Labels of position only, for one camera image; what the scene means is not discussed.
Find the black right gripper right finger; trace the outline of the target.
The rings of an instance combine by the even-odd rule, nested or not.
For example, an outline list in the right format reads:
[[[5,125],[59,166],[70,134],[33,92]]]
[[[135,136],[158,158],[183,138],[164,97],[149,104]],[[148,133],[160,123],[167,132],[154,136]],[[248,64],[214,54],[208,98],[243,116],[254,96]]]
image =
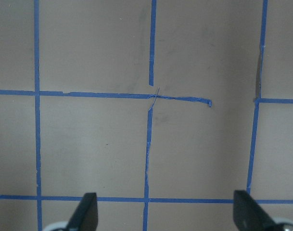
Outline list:
[[[233,221],[239,231],[272,231],[275,221],[245,190],[233,194]]]

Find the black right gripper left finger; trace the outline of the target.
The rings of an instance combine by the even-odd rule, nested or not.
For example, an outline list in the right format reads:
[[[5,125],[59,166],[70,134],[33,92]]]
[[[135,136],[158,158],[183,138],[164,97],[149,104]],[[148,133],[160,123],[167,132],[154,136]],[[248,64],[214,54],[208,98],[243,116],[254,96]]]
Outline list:
[[[96,231],[98,227],[98,205],[95,192],[85,193],[69,219],[66,231]]]

